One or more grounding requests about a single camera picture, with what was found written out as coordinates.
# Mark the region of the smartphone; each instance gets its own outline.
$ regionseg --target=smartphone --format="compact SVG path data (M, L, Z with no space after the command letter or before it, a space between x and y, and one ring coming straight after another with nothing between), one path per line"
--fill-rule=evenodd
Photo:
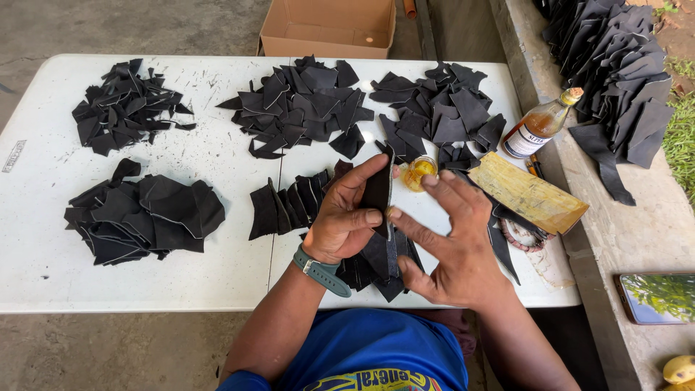
M614 279L633 323L695 323L695 272L621 274Z

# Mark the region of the hand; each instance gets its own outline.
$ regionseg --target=hand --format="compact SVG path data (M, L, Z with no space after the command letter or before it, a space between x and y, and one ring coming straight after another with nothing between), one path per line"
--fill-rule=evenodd
M432 274L423 273L408 257L398 257L405 286L430 303L481 312L514 292L502 274L487 233L492 204L480 189L442 170L437 180L425 175L422 185L449 214L451 233L435 234L400 209L388 210L389 220L439 260Z
M338 264L362 250L382 223L378 209L356 209L362 199L367 178L389 163L386 154L378 154L353 168L326 194L316 221L302 244L304 251L319 262ZM400 171L393 167L393 177Z

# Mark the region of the small glass jar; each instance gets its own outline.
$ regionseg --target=small glass jar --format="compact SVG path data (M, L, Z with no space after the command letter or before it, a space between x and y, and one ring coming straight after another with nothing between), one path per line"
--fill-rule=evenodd
M403 173L403 183L408 189L422 193L425 191L420 185L423 175L436 176L436 173L436 162L429 157L421 156L408 165L408 169Z

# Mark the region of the smartwatch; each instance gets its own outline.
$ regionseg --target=smartwatch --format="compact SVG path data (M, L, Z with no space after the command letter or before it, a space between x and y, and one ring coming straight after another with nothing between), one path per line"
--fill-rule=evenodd
M313 260L304 251L301 244L297 248L293 260L304 274L318 281L319 284L329 291L340 297L350 297L352 295L348 284L336 277L336 270L338 270L341 264L322 264L317 260Z

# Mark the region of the white folding table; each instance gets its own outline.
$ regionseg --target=white folding table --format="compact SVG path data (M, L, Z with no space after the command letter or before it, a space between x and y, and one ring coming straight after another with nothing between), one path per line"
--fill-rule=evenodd
M165 75L164 86L183 93L182 103L197 122L192 131L161 132L154 144L139 143L108 157L81 147L71 111L90 85L116 62L144 58L141 72L153 67ZM293 64L294 58L214 56L120 56L63 54L47 60L25 92L0 134L0 160L18 142L23 148L9 173L0 172L0 313L36 312L158 312L252 310L287 267L297 245L296 230L248 241L253 221L249 194L267 184L268 177L284 189L296 175L313 175L345 157L327 143L285 150L282 159L255 159L247 151L250 137L230 121L233 111L215 105L248 90L249 80L260 87L272 67ZM320 59L334 66L334 59ZM388 71L409 79L424 77L436 66L427 61L348 61L361 78L355 88L372 91L369 82ZM480 89L493 104L490 114L502 113L509 131L521 112L509 69L504 64L461 63L489 75ZM394 109L368 97L366 108L396 119ZM380 122L358 122L367 143L355 164L378 153L374 140L384 140ZM427 151L435 156L428 142ZM118 162L128 157L142 164L142 175L163 174L190 185L203 179L213 186L227 220L205 241L205 253L177 250L165 260L149 256L117 266L93 266L93 256L78 234L65 230L67 201L111 177ZM393 203L435 231L446 233L443 210L425 193L412 193L395 181ZM418 247L427 272L436 260ZM527 257L510 247L521 280L516 287L524 305L558 307L581 303L562 243ZM421 296L399 295L387 303L372 286L349 299L326 295L322 308L371 306L430 308Z

